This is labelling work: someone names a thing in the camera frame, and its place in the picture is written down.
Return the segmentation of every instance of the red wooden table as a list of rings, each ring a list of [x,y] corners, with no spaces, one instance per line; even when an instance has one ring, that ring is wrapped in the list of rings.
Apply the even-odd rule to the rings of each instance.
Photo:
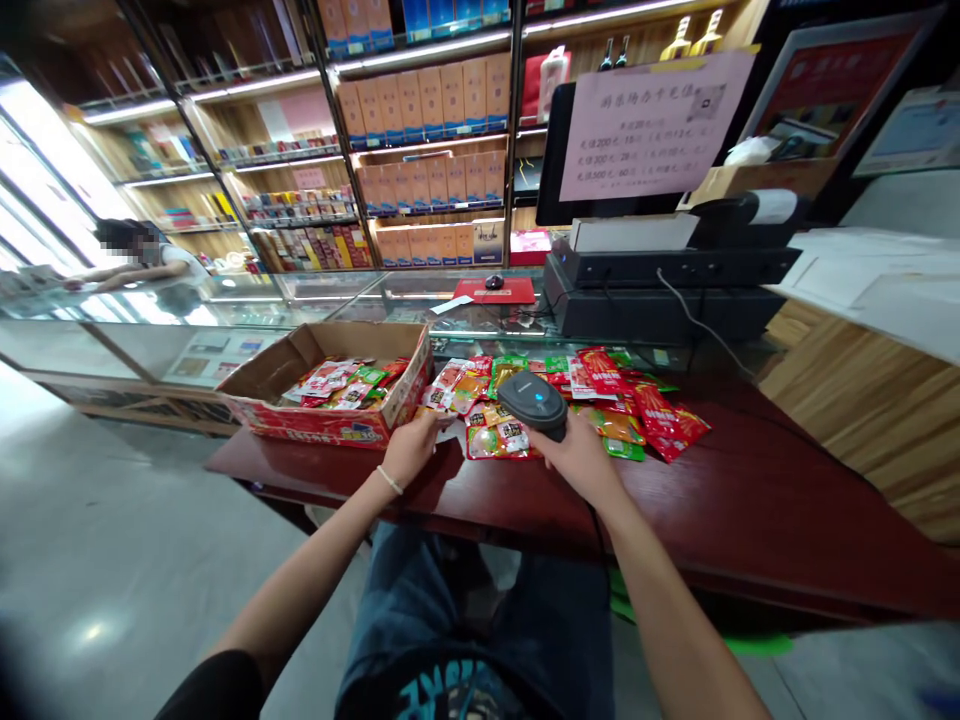
[[[960,563],[756,388],[682,378],[713,431],[672,465],[616,461],[630,495],[695,588],[843,622],[960,618]],[[263,495],[335,507],[381,452],[241,430],[207,463]],[[468,461],[438,446],[385,517],[521,550],[599,559],[583,501],[542,461]]]

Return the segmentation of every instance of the bracelet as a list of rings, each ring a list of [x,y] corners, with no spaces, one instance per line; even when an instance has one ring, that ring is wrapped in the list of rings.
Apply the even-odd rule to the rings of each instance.
[[[403,488],[397,484],[396,480],[387,475],[387,471],[383,469],[383,465],[377,465],[377,470],[379,470],[380,474],[383,475],[383,479],[390,483],[390,487],[393,488],[393,491],[397,495],[403,495]]]

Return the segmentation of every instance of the jeans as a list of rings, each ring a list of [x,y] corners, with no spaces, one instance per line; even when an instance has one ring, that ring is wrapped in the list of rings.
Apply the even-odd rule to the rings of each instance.
[[[340,694],[425,645],[458,645],[521,677],[569,718],[613,718],[613,648],[603,568],[524,555],[482,645],[452,636],[457,602],[441,572],[443,539],[381,522],[373,539]]]

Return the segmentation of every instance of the qr code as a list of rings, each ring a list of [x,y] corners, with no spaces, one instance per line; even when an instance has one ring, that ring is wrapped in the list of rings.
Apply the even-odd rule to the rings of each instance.
[[[690,106],[687,122],[713,120],[717,116],[717,110],[720,108],[720,102],[723,100],[723,92],[726,88],[726,83],[697,88],[697,91],[693,94],[693,104]]]

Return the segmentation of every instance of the barcode scanner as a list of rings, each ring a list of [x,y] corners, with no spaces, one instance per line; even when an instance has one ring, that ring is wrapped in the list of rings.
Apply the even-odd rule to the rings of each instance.
[[[519,372],[497,388],[497,399],[524,425],[554,442],[567,436],[567,403],[559,391],[532,372]]]

